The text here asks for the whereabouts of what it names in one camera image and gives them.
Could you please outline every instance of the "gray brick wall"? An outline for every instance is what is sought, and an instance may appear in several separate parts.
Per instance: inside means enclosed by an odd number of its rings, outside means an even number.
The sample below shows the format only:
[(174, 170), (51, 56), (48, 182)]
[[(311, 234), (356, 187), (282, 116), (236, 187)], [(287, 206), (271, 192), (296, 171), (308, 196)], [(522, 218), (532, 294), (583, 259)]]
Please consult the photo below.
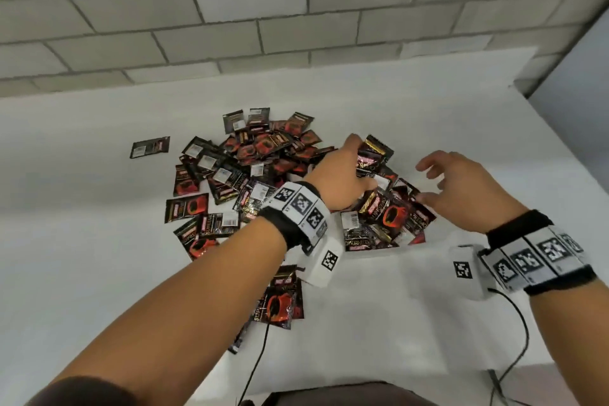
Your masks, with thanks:
[(0, 0), (0, 96), (535, 46), (530, 93), (608, 0)]

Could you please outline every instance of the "white table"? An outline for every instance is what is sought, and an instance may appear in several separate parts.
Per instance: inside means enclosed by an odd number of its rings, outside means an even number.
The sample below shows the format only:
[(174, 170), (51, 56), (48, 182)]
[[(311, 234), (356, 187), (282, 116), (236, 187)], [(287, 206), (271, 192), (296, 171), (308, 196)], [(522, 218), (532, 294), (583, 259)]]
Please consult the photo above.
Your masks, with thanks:
[[(211, 78), (0, 102), (0, 403), (25, 402), (122, 311), (189, 263), (163, 225), (174, 165), (195, 134), (220, 141), (222, 114), (272, 107), (313, 115), (327, 144), (372, 133), (395, 148), (391, 167), (414, 171), (437, 148), (483, 162), (530, 207), (564, 225), (607, 277), (609, 197), (512, 88), (532, 54), (515, 49)], [(130, 160), (134, 141), (171, 135), (169, 154)], [(431, 249), (451, 231), (438, 224)], [(272, 327), (250, 393), (347, 380), (400, 383), (412, 374), (505, 367), (522, 345), (513, 309), (413, 297), (419, 249), (343, 260), (327, 289), (306, 286), (306, 319)], [(523, 364), (550, 362), (532, 328)], [(195, 397), (240, 393), (261, 347), (254, 327)]]

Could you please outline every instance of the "black sleeve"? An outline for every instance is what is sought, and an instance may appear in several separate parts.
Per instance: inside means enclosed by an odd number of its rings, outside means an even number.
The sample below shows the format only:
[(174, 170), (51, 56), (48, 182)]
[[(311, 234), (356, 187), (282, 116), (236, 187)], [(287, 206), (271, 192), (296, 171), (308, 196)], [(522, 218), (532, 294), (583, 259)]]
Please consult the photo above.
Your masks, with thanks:
[(68, 377), (43, 388), (27, 406), (135, 406), (133, 393), (95, 377)]
[[(501, 225), (487, 233), (488, 245), (492, 249), (500, 248), (522, 236), (533, 233), (546, 226), (554, 225), (552, 220), (538, 210), (529, 210), (520, 217)], [(579, 287), (596, 279), (596, 273), (590, 265), (579, 270), (559, 276), (552, 281), (535, 286), (525, 287), (524, 291), (530, 296), (543, 294), (549, 290), (566, 290)]]

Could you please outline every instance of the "wristband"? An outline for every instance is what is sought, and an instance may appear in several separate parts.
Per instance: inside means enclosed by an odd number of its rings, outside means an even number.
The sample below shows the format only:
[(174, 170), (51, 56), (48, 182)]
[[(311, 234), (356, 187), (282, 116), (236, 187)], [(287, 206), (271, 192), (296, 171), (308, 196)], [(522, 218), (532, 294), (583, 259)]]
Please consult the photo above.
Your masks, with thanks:
[(264, 202), (258, 215), (277, 227), (288, 249), (301, 245), (309, 255), (328, 229), (330, 211), (310, 183), (286, 182)]
[(493, 250), (478, 256), (508, 291), (537, 295), (596, 279), (582, 247), (537, 210), (492, 230), (488, 240)]

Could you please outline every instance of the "hand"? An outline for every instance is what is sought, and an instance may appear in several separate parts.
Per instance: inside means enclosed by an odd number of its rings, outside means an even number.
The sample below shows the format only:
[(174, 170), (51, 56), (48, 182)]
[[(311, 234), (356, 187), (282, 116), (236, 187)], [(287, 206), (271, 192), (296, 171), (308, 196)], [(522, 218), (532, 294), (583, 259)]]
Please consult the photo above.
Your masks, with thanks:
[(416, 169), (429, 169), (430, 179), (444, 174), (440, 194), (420, 193), (416, 200), (464, 230), (487, 233), (528, 211), (481, 164), (462, 154), (434, 151)]
[(351, 134), (342, 148), (328, 154), (313, 172), (304, 177), (319, 190), (322, 201), (330, 210), (349, 207), (364, 191), (377, 187), (373, 178), (358, 178), (355, 175), (357, 149), (362, 139)]

